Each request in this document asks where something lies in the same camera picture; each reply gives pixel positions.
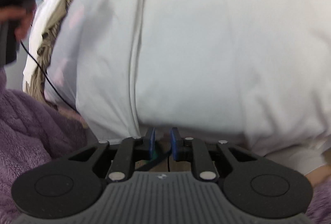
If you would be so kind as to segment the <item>person's left hand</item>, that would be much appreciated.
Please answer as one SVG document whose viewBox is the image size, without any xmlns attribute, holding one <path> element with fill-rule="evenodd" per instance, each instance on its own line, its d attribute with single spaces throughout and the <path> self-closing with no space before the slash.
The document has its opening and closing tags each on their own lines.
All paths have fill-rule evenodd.
<svg viewBox="0 0 331 224">
<path fill-rule="evenodd" d="M 2 7 L 0 14 L 1 25 L 8 21 L 18 21 L 18 26 L 15 28 L 15 37 L 17 41 L 21 41 L 28 35 L 34 19 L 35 10 L 35 2 L 28 9 L 18 6 Z"/>
</svg>

